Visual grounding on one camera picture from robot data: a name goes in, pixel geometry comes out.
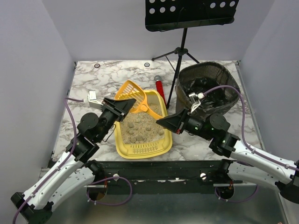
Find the orange litter scoop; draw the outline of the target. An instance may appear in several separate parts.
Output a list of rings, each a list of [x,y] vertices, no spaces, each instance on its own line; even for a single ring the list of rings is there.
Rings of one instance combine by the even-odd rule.
[[[133,81],[127,80],[121,88],[117,91],[115,97],[117,100],[125,100],[133,98],[136,100],[133,107],[130,109],[131,113],[145,112],[154,119],[161,119],[162,116],[155,113],[148,105],[147,96],[144,90]]]

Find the yellow and grey litter box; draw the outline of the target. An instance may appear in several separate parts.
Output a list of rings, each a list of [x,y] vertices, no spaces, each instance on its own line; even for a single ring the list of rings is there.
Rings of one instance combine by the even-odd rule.
[[[115,143],[117,153],[126,159],[146,159],[162,155],[172,147],[171,132],[164,129],[164,138],[149,143],[125,144],[122,140],[120,122],[116,122]]]

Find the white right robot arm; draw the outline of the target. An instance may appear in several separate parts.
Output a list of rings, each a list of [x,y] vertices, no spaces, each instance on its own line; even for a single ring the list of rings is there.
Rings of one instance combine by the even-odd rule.
[[[299,202],[299,163],[277,157],[245,142],[228,132],[230,124],[216,113],[205,120],[183,109],[179,113],[158,119],[156,123],[181,134],[186,131],[210,141],[209,148],[217,155],[231,158],[225,172],[232,180],[267,186],[292,202]]]

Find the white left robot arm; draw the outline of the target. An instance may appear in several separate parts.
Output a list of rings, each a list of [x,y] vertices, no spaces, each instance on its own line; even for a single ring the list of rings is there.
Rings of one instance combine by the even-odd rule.
[[[16,192],[11,201],[17,208],[13,223],[21,214],[29,224],[44,224],[66,198],[94,180],[104,180],[104,171],[91,157],[98,151],[109,130],[125,119],[135,104],[133,98],[96,102],[101,115],[93,112],[82,116],[74,125],[74,138],[53,167],[31,188]]]

